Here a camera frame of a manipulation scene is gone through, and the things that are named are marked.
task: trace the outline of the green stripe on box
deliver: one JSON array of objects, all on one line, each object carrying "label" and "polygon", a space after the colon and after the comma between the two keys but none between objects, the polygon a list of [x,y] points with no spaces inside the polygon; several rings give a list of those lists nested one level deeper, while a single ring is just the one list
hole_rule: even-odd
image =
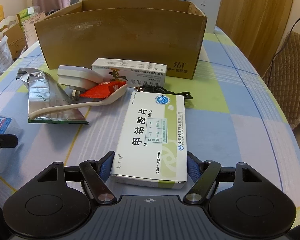
[{"label": "green stripe on box", "polygon": [[175,180],[177,169],[177,97],[166,95],[170,102],[164,106],[167,119],[168,143],[162,144],[160,158],[160,179]]},{"label": "green stripe on box", "polygon": [[175,182],[172,180],[159,180],[158,187],[160,188],[173,188]]}]

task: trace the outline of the tablecloth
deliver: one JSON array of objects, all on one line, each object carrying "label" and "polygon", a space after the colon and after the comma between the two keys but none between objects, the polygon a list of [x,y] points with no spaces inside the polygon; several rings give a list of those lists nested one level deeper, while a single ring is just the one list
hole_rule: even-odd
[{"label": "tablecloth", "polygon": [[[39,43],[34,44],[0,77],[0,115],[13,117],[23,129],[19,144],[0,163],[0,206],[17,189],[54,161],[65,165],[99,160],[116,150],[132,90],[109,106],[81,108],[89,125],[29,124],[28,94],[16,73],[21,67],[49,70]],[[205,33],[193,80],[166,77],[165,88],[189,91],[186,102],[187,150],[201,160],[235,167],[246,162],[300,206],[300,150],[280,107],[256,70],[216,27]],[[180,189],[158,189],[106,182],[114,194],[181,197],[193,185],[188,177]],[[69,186],[80,189],[76,182]],[[230,187],[221,183],[219,190]]]}]

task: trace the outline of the white plastic spoon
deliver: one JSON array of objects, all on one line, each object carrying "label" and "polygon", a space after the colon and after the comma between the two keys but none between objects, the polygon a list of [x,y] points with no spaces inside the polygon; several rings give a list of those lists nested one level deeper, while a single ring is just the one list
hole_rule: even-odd
[{"label": "white plastic spoon", "polygon": [[33,120],[39,116],[43,116],[46,114],[52,114],[52,113],[61,112],[69,109],[77,109],[85,106],[106,106],[112,104],[114,101],[122,97],[127,91],[127,87],[128,84],[123,85],[122,87],[117,89],[114,93],[112,93],[109,97],[99,102],[86,102],[86,103],[71,104],[66,106],[51,106],[51,107],[42,108],[29,114],[29,119]]}]

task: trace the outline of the brown cardboard box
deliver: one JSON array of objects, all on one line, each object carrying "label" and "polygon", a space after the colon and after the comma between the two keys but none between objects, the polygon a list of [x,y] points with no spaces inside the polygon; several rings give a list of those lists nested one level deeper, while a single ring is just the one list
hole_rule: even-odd
[{"label": "brown cardboard box", "polygon": [[8,37],[8,46],[13,59],[20,56],[22,49],[27,45],[26,37],[19,24],[11,27],[3,35]]},{"label": "brown cardboard box", "polygon": [[192,79],[207,17],[180,0],[84,0],[35,23],[50,69],[91,68],[97,58],[166,64]]}]

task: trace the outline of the metal screw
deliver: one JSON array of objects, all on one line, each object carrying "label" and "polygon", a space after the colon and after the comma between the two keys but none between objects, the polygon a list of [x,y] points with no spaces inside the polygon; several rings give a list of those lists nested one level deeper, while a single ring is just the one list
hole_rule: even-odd
[{"label": "metal screw", "polygon": [[103,203],[107,203],[114,199],[114,195],[109,194],[109,193],[103,193],[98,196],[98,199]]},{"label": "metal screw", "polygon": [[202,196],[197,193],[191,193],[186,195],[186,199],[192,203],[198,202],[202,199]]}]

